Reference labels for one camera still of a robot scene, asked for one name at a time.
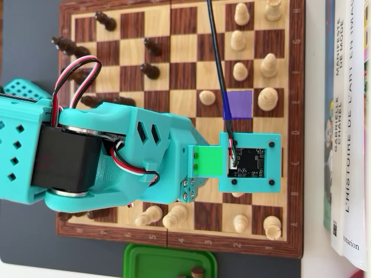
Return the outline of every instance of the chess piece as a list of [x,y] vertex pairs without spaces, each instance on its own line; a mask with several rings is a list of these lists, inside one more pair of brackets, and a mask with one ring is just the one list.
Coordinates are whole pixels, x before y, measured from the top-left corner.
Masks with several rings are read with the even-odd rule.
[[160,76],[160,70],[154,65],[144,63],[140,66],[140,71],[150,79],[157,79]]
[[232,196],[234,198],[240,198],[243,194],[245,194],[245,193],[243,193],[243,192],[233,192]]
[[95,19],[102,24],[107,31],[114,31],[116,29],[116,20],[102,12],[96,12]]
[[[60,73],[62,74],[63,71],[65,70],[66,68],[62,68],[62,70],[60,71]],[[81,85],[82,82],[84,82],[84,80],[86,79],[86,77],[88,77],[89,73],[86,72],[85,70],[83,69],[78,69],[76,71],[74,71],[69,77],[68,77],[68,81],[75,81],[77,85]]]
[[268,21],[277,21],[281,18],[281,2],[282,0],[267,0],[264,14]]
[[191,276],[192,278],[203,278],[205,275],[205,270],[201,266],[195,266],[191,269]]
[[148,49],[148,52],[150,52],[154,56],[160,56],[162,51],[159,44],[154,41],[151,38],[144,38],[144,46]]
[[281,220],[276,216],[268,216],[264,219],[263,228],[269,240],[277,240],[281,237]]
[[116,103],[127,106],[136,106],[135,100],[129,97],[105,97],[105,96],[83,96],[80,99],[82,104],[88,107],[96,108],[102,103]]
[[243,33],[240,30],[235,30],[231,35],[231,48],[234,51],[241,51],[245,48],[246,41],[243,37]]
[[243,233],[249,226],[249,219],[244,214],[238,214],[233,219],[233,227],[236,232]]
[[215,94],[211,91],[204,90],[199,94],[199,100],[203,105],[209,106],[215,102]]
[[75,55],[76,58],[81,58],[83,56],[90,55],[89,49],[83,46],[77,46],[74,41],[62,36],[58,38],[56,38],[55,36],[52,37],[52,43],[55,44],[58,50],[62,51],[68,56]]
[[150,206],[146,211],[142,212],[136,219],[135,225],[146,226],[152,222],[157,222],[162,217],[162,210],[159,206]]
[[277,59],[272,53],[268,53],[261,61],[260,71],[262,76],[272,78],[277,74]]
[[250,13],[248,7],[244,3],[239,3],[236,5],[236,10],[234,14],[234,21],[237,25],[245,26],[250,21]]
[[67,221],[71,219],[72,214],[71,213],[58,213],[58,218],[60,221]]
[[248,69],[241,62],[233,66],[233,77],[237,81],[244,81],[248,77]]
[[181,204],[175,205],[162,220],[163,225],[168,228],[175,228],[179,223],[187,219],[187,208]]
[[257,105],[263,111],[271,111],[276,107],[277,101],[277,91],[273,88],[268,87],[260,92],[257,98]]

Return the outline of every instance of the wire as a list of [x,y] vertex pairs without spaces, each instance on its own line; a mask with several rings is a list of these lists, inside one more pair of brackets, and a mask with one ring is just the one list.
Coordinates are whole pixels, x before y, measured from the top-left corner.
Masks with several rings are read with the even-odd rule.
[[116,142],[114,142],[113,147],[111,148],[111,156],[114,162],[116,163],[116,165],[119,166],[121,169],[129,173],[132,173],[132,174],[137,174],[137,175],[154,174],[156,177],[155,177],[155,180],[153,180],[152,183],[150,183],[150,186],[154,186],[155,184],[157,184],[160,180],[159,173],[157,173],[156,171],[147,171],[146,169],[138,168],[138,167],[130,165],[127,161],[125,161],[125,159],[118,152],[118,147],[121,144],[123,144],[121,140],[116,140]]
[[94,66],[93,70],[89,74],[89,76],[86,78],[86,80],[80,85],[79,89],[77,90],[77,93],[75,93],[72,100],[74,100],[73,105],[76,104],[76,101],[78,101],[82,94],[86,91],[86,89],[92,84],[92,82],[97,78],[100,70],[101,70],[101,62],[92,55],[83,56],[74,62],[72,62],[59,76],[56,86],[54,89],[54,93],[52,95],[52,118],[51,118],[51,126],[56,127],[58,124],[58,116],[61,108],[59,108],[59,99],[58,99],[58,92],[60,88],[64,85],[66,80],[76,71],[79,67],[87,64],[95,62],[96,65]]
[[[212,0],[207,0],[208,3],[208,13],[209,13],[209,20],[210,20],[210,28],[211,28],[211,35],[212,35],[212,42],[213,42],[213,51],[214,51],[214,57],[215,57],[215,63],[216,63],[216,71],[218,75],[219,80],[219,86],[220,86],[220,93],[221,93],[221,99],[223,101],[223,113],[225,119],[231,119],[232,114],[230,111],[230,104],[228,101],[227,96],[227,88],[225,86],[224,81],[224,75],[223,75],[223,68],[221,66],[220,61],[220,55],[219,55],[219,47],[217,43],[217,32],[215,27],[215,21],[214,21],[214,14],[213,14],[213,5]],[[232,120],[225,120],[225,129],[228,133],[228,137],[230,139],[230,147],[231,147],[231,156],[233,161],[233,166],[237,165],[237,157],[236,157],[236,146],[235,146],[235,140],[233,136],[233,123]]]

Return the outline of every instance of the black cable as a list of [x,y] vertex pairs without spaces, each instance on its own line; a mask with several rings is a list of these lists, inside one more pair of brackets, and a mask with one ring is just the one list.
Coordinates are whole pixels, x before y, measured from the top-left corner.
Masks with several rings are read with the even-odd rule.
[[[211,35],[212,35],[212,41],[213,41],[213,51],[214,51],[214,57],[215,57],[215,63],[216,63],[216,71],[218,75],[218,80],[219,80],[219,86],[220,86],[220,93],[221,93],[221,99],[223,101],[223,107],[224,107],[224,112],[226,113],[226,116],[231,117],[231,111],[230,111],[230,105],[228,102],[228,97],[225,96],[224,94],[227,94],[227,88],[225,86],[225,81],[224,81],[224,75],[223,75],[223,68],[221,66],[221,61],[220,61],[220,55],[219,55],[219,47],[217,43],[217,32],[216,32],[216,27],[215,27],[215,21],[214,21],[214,14],[213,14],[213,5],[212,5],[212,0],[207,0],[208,3],[208,12],[209,12],[209,20],[210,20],[210,29],[211,29]],[[233,136],[233,123],[232,120],[225,120],[225,130],[228,133],[228,137],[232,139],[232,152],[236,153],[235,151],[235,140]],[[237,159],[234,155],[233,157],[233,165],[236,166],[237,164]]]
[[145,171],[145,174],[154,174],[156,175],[156,179],[150,184],[150,187],[151,186],[154,186],[155,184],[157,184],[160,180],[160,174],[157,173],[156,171],[147,171],[146,169],[144,168],[138,168],[138,167],[135,167],[135,166],[132,166],[131,164],[129,164],[118,152],[117,150],[117,143],[119,142],[119,140],[116,140],[116,142],[114,142],[114,152],[115,154],[117,155],[118,159],[121,160],[124,164],[128,165],[129,167],[133,168],[133,169],[136,169],[138,171]]

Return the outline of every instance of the pawn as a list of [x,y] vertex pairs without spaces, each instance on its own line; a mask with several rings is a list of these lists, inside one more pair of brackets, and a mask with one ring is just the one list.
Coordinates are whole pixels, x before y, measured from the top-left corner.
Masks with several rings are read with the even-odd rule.
[[234,21],[237,25],[245,26],[250,21],[250,13],[248,7],[244,3],[239,3],[236,5],[236,10],[234,14]]
[[157,79],[160,76],[160,70],[154,65],[144,63],[140,66],[140,71],[144,73],[150,79]]
[[203,105],[209,106],[215,102],[215,94],[211,91],[204,90],[199,94],[199,100]]
[[277,59],[274,54],[269,53],[266,55],[260,64],[260,71],[262,76],[266,78],[272,78],[277,74]]
[[233,77],[237,81],[244,81],[248,77],[248,69],[241,62],[233,66]]
[[245,48],[246,41],[243,37],[243,33],[240,30],[235,30],[231,36],[231,48],[234,51],[241,51]]
[[271,111],[273,110],[278,101],[278,94],[277,91],[273,88],[265,88],[261,90],[259,96],[257,98],[257,105],[263,111]]
[[148,52],[150,52],[152,55],[154,56],[161,55],[162,53],[161,47],[153,39],[145,38],[143,43],[144,43],[144,46],[148,49]]
[[244,214],[238,214],[233,219],[233,227],[236,232],[243,233],[249,225],[249,219]]
[[175,228],[179,223],[187,218],[187,214],[187,208],[182,206],[181,204],[177,204],[163,218],[162,223],[164,227],[168,229]]
[[146,211],[142,212],[136,219],[135,225],[146,226],[152,222],[157,222],[162,217],[162,210],[159,206],[150,206]]
[[116,20],[102,12],[96,12],[95,19],[102,24],[107,31],[113,31],[116,29]]

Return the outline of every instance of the ventilation hole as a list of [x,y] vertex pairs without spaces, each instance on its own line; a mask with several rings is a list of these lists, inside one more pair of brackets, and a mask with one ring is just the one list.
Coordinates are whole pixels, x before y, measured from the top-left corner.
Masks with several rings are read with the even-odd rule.
[[14,175],[13,173],[8,175],[8,179],[10,179],[10,181],[14,181],[16,179],[16,175]]
[[10,162],[11,162],[13,165],[17,165],[19,161],[18,161],[17,158],[12,158],[12,159],[10,160]]
[[152,125],[151,132],[156,145],[158,145],[161,142],[161,138],[157,129],[157,125]]
[[16,127],[19,133],[22,133],[24,131],[24,127],[22,125],[19,125]]
[[22,147],[21,143],[19,143],[19,141],[13,143],[13,146],[16,148],[16,149],[19,149],[20,147]]
[[146,136],[146,133],[144,132],[144,127],[143,127],[142,122],[138,122],[138,133],[139,133],[142,143],[144,144],[144,142],[147,141],[147,136]]

